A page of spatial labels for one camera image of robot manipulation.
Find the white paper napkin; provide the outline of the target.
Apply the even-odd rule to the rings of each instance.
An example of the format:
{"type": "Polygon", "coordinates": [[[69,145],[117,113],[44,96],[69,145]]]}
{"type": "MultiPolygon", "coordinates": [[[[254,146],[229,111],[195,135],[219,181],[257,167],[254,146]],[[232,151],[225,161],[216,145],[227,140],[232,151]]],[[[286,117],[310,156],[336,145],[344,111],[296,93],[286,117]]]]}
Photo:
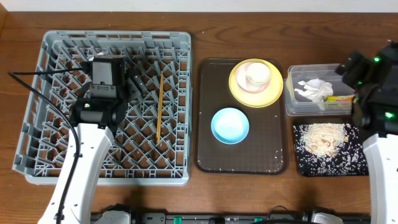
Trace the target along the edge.
{"type": "Polygon", "coordinates": [[[316,103],[318,107],[324,111],[325,105],[323,104],[324,99],[328,96],[333,95],[332,84],[330,82],[323,81],[319,78],[311,79],[307,82],[299,81],[299,85],[303,86],[304,90],[294,88],[299,95],[304,98],[311,100],[316,103]]]}

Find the light blue bowl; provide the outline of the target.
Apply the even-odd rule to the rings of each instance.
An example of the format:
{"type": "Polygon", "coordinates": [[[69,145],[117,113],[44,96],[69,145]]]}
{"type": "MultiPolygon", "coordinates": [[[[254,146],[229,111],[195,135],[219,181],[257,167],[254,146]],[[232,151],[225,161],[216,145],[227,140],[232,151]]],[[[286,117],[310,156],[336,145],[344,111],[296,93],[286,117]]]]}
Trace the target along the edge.
{"type": "Polygon", "coordinates": [[[211,132],[223,144],[237,144],[249,133],[247,116],[236,108],[223,108],[211,119],[211,132]]]}

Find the black waste tray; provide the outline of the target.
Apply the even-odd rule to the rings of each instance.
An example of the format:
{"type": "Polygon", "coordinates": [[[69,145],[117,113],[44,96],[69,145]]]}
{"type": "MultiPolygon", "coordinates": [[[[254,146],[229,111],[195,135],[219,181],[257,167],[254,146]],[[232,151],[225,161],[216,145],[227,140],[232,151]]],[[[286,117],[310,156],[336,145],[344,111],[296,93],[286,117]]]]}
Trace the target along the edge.
{"type": "Polygon", "coordinates": [[[304,177],[367,176],[368,165],[363,153],[364,131],[350,124],[349,118],[300,118],[293,122],[292,135],[297,170],[304,177]],[[334,123],[345,125],[348,141],[338,147],[338,155],[319,159],[304,149],[303,135],[311,124],[334,123]]]}

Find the cream white cup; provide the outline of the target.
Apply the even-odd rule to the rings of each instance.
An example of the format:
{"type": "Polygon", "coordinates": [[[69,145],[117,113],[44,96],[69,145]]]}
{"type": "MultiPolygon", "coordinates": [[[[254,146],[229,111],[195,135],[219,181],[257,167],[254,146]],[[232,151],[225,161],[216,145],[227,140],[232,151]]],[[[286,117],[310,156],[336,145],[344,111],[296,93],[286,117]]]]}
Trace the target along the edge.
{"type": "Polygon", "coordinates": [[[264,85],[271,79],[271,70],[266,64],[252,63],[246,69],[246,78],[253,85],[264,85]]]}

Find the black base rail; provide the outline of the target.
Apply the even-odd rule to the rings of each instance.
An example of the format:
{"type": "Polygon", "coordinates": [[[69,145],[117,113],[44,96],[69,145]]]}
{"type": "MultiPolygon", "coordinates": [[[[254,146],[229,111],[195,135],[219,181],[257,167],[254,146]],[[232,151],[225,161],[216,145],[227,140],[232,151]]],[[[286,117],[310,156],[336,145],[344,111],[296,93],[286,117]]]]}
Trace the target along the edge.
{"type": "Polygon", "coordinates": [[[304,212],[277,205],[265,214],[169,213],[153,210],[139,213],[125,205],[109,206],[103,213],[91,215],[90,223],[130,224],[243,224],[243,223],[343,223],[370,224],[371,217],[359,213],[337,213],[332,209],[315,207],[304,212]]]}

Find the wooden chopstick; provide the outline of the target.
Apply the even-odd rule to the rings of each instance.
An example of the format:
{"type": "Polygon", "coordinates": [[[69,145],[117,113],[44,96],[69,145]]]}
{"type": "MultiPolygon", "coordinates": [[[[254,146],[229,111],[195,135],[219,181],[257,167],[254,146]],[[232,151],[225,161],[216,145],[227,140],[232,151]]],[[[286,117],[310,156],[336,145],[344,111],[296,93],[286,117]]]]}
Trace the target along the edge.
{"type": "Polygon", "coordinates": [[[164,73],[161,72],[160,78],[160,88],[159,88],[159,104],[158,104],[158,119],[157,119],[157,127],[161,128],[161,119],[162,119],[162,104],[163,104],[163,89],[164,89],[164,73]]]}
{"type": "Polygon", "coordinates": [[[158,116],[157,116],[156,143],[160,143],[160,136],[161,136],[163,88],[164,88],[164,74],[163,74],[163,72],[161,72],[160,88],[159,88],[159,102],[158,102],[158,116]]]}

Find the food scraps rice pile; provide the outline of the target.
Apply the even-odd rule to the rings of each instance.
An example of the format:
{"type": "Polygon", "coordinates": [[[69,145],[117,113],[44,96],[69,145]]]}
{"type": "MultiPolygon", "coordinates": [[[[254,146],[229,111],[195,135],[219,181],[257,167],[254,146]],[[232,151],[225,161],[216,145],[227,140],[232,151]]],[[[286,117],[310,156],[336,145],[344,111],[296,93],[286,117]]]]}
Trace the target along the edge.
{"type": "Polygon", "coordinates": [[[303,135],[304,149],[319,159],[329,159],[338,155],[338,147],[348,141],[348,133],[343,123],[311,124],[303,135]]]}

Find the yellow plate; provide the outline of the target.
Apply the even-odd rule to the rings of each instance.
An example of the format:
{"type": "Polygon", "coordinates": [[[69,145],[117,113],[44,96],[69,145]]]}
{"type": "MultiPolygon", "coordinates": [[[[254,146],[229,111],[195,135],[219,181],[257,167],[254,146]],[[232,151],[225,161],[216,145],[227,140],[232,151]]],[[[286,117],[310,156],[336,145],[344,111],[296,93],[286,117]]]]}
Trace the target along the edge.
{"type": "Polygon", "coordinates": [[[282,74],[277,67],[267,60],[258,58],[243,60],[235,65],[230,72],[228,84],[232,95],[243,105],[252,108],[262,108],[275,103],[281,96],[284,88],[282,74]],[[259,93],[246,92],[239,86],[239,82],[246,83],[247,78],[244,74],[244,70],[253,63],[266,65],[270,70],[269,84],[266,84],[265,89],[261,90],[259,93]]]}

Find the green yellow snack wrapper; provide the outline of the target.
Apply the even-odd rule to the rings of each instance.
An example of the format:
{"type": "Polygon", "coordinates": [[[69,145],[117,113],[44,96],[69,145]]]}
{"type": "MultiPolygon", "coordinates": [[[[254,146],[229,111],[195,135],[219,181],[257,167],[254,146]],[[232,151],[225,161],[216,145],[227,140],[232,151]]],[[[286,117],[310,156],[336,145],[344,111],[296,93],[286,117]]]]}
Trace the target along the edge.
{"type": "Polygon", "coordinates": [[[323,98],[328,110],[348,110],[351,108],[354,95],[326,96],[323,98]]]}

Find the grey dishwasher rack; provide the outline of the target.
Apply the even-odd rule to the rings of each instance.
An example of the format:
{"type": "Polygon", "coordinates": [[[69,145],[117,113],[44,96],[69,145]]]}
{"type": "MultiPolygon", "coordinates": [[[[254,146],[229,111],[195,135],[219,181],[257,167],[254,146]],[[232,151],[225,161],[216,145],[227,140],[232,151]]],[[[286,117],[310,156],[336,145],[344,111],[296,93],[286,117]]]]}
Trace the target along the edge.
{"type": "Polygon", "coordinates": [[[128,104],[99,175],[100,185],[184,185],[192,130],[192,39],[186,32],[51,30],[42,40],[12,168],[37,185],[56,184],[68,146],[62,119],[91,77],[81,63],[122,55],[145,97],[128,104]],[[161,72],[160,143],[156,143],[161,72]]]}

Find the clear plastic waste bin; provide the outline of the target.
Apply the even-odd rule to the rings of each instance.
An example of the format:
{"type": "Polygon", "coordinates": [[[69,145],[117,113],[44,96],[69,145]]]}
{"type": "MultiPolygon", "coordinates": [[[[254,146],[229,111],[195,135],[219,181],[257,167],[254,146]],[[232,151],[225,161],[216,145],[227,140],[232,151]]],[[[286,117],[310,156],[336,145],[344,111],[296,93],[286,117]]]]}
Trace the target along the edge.
{"type": "Polygon", "coordinates": [[[299,95],[294,88],[304,90],[299,81],[309,81],[319,78],[332,84],[332,96],[353,95],[354,90],[342,82],[342,77],[335,73],[337,64],[318,65],[293,65],[288,69],[288,77],[285,79],[285,110],[289,116],[326,116],[346,115],[351,113],[348,110],[322,111],[318,105],[311,100],[299,95]]]}

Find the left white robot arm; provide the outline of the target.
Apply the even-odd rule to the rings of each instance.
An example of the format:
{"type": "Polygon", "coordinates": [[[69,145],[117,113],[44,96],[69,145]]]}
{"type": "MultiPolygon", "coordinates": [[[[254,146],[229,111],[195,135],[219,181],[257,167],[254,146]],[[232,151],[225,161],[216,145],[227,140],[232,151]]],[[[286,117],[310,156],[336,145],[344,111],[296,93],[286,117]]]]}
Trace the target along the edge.
{"type": "Polygon", "coordinates": [[[128,104],[143,81],[131,69],[94,72],[89,94],[70,110],[69,143],[58,182],[40,223],[89,223],[101,167],[128,104]]]}

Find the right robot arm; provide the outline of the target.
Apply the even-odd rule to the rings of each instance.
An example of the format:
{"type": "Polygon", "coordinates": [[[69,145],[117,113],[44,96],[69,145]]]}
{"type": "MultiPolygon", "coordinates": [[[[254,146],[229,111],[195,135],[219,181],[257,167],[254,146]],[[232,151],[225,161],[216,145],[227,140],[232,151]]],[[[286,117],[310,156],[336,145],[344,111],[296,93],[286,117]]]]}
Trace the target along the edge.
{"type": "Polygon", "coordinates": [[[353,123],[368,132],[363,151],[371,187],[371,223],[397,223],[397,43],[371,60],[358,82],[353,123]]]}

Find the pink bowl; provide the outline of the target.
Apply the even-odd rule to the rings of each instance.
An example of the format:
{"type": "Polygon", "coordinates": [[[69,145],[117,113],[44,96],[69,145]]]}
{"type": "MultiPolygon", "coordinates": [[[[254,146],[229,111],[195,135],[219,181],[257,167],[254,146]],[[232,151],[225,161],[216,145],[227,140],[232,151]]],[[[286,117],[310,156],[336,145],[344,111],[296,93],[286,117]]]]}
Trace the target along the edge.
{"type": "Polygon", "coordinates": [[[259,62],[246,62],[238,67],[236,71],[236,83],[238,84],[238,87],[246,93],[260,93],[268,87],[271,79],[266,84],[259,86],[250,83],[249,80],[246,78],[246,69],[252,63],[259,62]]]}

